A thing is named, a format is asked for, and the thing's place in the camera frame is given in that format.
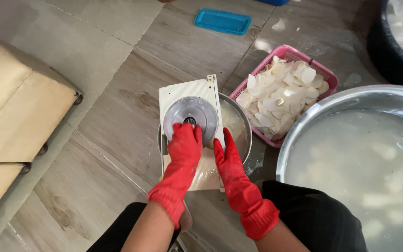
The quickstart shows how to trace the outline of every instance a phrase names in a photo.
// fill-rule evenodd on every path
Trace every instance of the person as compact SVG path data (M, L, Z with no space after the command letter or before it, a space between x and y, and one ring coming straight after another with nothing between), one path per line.
M148 203L126 207L88 252L164 252L181 231L184 195L202 155L202 130L176 123L167 148L171 163ZM259 188L245 175L228 129L225 152L214 141L215 161L232 210L241 214L246 235L259 252L365 252L360 221L324 192L264 181Z

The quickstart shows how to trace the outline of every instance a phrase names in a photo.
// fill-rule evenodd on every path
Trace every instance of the white slicer body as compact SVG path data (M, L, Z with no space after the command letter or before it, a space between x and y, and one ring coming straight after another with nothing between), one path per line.
M165 135L166 123L164 117L166 112L176 101L185 97L201 98L207 101L217 113L217 122L215 138L219 139L223 149L225 142L223 139L222 116L220 113L219 94L217 87L217 78L215 74L208 75L207 79L201 79L186 83L179 83L162 87L159 89L160 98L160 123L161 123L161 163L163 174L170 163L171 158L167 151L167 137ZM197 166L195 177L192 181L189 191L215 190L220 189L224 192L222 180L220 179L217 166L215 164L214 151L205 147L202 152L200 162Z

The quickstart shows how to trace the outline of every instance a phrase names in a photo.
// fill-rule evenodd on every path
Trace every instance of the black bucket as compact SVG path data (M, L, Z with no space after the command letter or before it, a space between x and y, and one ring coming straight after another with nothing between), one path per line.
M389 83L403 85L403 49L389 28L388 1L381 2L378 19L368 33L366 49L373 65Z

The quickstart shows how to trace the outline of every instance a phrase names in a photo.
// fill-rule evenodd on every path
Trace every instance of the hand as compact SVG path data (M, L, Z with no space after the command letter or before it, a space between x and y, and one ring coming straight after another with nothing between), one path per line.
M173 125L172 141L167 145L171 163L167 166L163 180L149 192L147 199L159 203L167 212L175 228L184 211L184 195L191 186L198 162L202 157L202 129L190 123Z
M225 186L230 207L242 214L240 222L247 236L255 241L262 239L279 220L279 210L274 204L263 199L259 188L250 182L243 170L242 160L234 144L231 133L223 128L226 150L214 139L215 163Z

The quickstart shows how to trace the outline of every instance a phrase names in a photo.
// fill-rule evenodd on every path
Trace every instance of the circular blade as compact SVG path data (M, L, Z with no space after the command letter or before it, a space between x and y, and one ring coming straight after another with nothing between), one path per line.
M189 122L194 126L200 125L203 135L203 146L206 146L217 131L217 113L209 102L195 97L187 96L174 102L164 115L163 128L169 141L172 140L175 123Z

